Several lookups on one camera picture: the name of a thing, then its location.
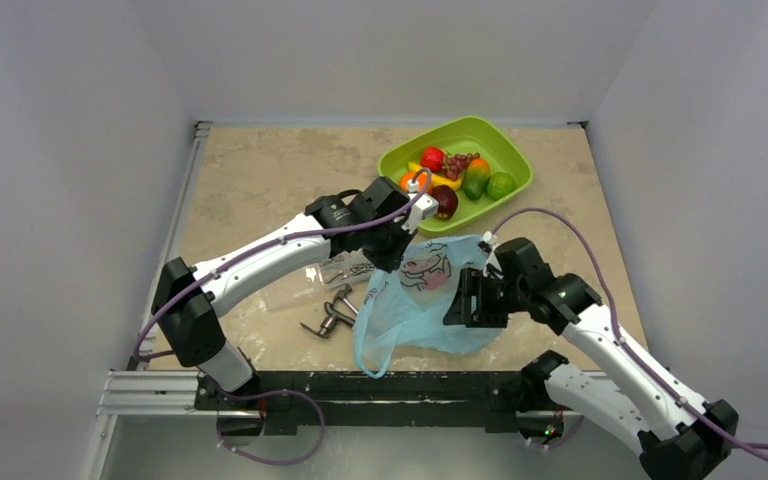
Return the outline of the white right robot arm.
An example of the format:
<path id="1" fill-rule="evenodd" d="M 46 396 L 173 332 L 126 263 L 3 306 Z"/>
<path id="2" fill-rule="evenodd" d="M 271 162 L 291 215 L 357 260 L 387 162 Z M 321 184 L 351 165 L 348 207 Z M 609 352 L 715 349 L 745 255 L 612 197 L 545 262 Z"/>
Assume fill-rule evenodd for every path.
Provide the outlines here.
<path id="1" fill-rule="evenodd" d="M 594 380 L 547 350 L 520 372 L 520 409 L 550 402 L 570 407 L 621 440 L 652 479 L 703 479 L 729 457 L 725 439 L 739 416 L 708 401 L 661 366 L 622 327 L 610 305 L 580 276 L 557 276 L 526 238 L 478 242 L 485 263 L 462 270 L 447 324 L 504 328 L 514 313 L 576 346 L 604 379 Z"/>

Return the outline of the fake mango green orange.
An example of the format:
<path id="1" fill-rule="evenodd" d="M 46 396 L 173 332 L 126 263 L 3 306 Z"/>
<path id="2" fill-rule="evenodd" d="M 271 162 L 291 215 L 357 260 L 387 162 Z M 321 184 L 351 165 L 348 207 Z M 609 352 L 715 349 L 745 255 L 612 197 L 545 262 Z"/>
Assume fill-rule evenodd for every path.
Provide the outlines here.
<path id="1" fill-rule="evenodd" d="M 485 192 L 487 183 L 491 177 L 491 169 L 486 160 L 473 159 L 465 170 L 462 180 L 462 191 L 471 201 L 478 201 Z"/>

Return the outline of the dark red fake fruit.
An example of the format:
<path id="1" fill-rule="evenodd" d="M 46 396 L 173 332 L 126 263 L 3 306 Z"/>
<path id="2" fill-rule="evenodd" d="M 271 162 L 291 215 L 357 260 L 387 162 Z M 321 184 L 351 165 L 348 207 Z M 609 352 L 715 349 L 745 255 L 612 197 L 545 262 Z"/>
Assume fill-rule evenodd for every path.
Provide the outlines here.
<path id="1" fill-rule="evenodd" d="M 465 174 L 467 168 L 474 160 L 480 158 L 481 156 L 478 152 L 446 155 L 445 166 L 441 174 L 456 180 Z"/>

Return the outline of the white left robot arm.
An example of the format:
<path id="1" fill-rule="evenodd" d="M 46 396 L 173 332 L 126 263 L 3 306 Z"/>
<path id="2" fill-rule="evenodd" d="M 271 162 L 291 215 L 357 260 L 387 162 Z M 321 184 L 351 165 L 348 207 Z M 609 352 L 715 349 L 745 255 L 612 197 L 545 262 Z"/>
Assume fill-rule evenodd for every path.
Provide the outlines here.
<path id="1" fill-rule="evenodd" d="M 227 339 L 221 318 L 288 274 L 342 253 L 359 251 L 376 269 L 392 271 L 420 223 L 437 210 L 425 188 L 403 191 L 387 177 L 363 191 L 321 196 L 274 232 L 231 253 L 195 265 L 168 261 L 150 323 L 180 365 L 211 379 L 232 408 L 247 408 L 258 395 L 256 371 Z"/>

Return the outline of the light blue plastic bag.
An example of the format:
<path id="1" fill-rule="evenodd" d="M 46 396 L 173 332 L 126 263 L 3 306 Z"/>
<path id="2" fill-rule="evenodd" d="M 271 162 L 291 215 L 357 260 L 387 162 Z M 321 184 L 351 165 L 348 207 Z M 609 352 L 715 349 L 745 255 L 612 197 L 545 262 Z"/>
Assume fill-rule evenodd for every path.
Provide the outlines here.
<path id="1" fill-rule="evenodd" d="M 480 235 L 439 237 L 410 245 L 400 266 L 371 275 L 352 327 L 354 360 L 368 377 L 389 369 L 398 347 L 418 347 L 466 355 L 483 349 L 501 335 L 500 328 L 445 325 L 460 274 L 483 269 L 487 254 Z"/>

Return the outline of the dark red fake apple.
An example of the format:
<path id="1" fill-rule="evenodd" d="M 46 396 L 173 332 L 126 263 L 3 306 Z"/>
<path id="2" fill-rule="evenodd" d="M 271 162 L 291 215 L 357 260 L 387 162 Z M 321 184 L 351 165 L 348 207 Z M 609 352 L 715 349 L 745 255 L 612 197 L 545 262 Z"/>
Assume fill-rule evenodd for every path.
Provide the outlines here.
<path id="1" fill-rule="evenodd" d="M 448 185 L 438 185 L 431 190 L 431 196 L 438 203 L 435 217 L 442 221 L 451 220 L 459 206 L 456 191 Z"/>

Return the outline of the orange fake fruit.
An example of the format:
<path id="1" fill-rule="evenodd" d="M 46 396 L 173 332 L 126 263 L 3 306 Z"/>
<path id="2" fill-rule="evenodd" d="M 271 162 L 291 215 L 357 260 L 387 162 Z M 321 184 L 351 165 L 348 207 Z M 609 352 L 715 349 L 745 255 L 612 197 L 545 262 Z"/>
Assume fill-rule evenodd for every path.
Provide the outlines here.
<path id="1" fill-rule="evenodd" d="M 429 192 L 432 189 L 430 174 L 424 170 L 404 174 L 399 185 L 401 190 L 408 194 Z"/>

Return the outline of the green fake fruit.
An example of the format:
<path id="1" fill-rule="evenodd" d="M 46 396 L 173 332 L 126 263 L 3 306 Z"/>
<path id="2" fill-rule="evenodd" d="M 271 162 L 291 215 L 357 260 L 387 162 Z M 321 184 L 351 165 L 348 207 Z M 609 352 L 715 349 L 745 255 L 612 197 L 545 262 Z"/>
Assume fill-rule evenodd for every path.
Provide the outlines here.
<path id="1" fill-rule="evenodd" d="M 498 201 L 517 189 L 516 179 L 506 172 L 493 173 L 485 185 L 485 195 Z"/>

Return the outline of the yellow fake fruit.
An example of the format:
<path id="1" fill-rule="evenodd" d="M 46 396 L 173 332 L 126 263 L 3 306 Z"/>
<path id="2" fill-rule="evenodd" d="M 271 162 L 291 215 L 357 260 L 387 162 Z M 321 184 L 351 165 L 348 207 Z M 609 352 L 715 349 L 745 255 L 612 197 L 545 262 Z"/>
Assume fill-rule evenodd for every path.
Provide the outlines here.
<path id="1" fill-rule="evenodd" d="M 408 169 L 407 176 L 409 179 L 412 179 L 413 176 L 422 169 L 422 166 L 415 162 L 408 162 L 407 169 Z M 427 182 L 427 180 L 431 181 L 431 186 L 429 187 L 429 190 L 431 190 L 433 187 L 436 187 L 436 186 L 446 185 L 452 188 L 453 190 L 457 191 L 462 186 L 463 176 L 460 176 L 458 179 L 453 180 L 442 174 L 432 173 L 430 177 L 427 177 L 425 174 L 423 174 L 420 178 L 420 183 L 424 185 Z"/>

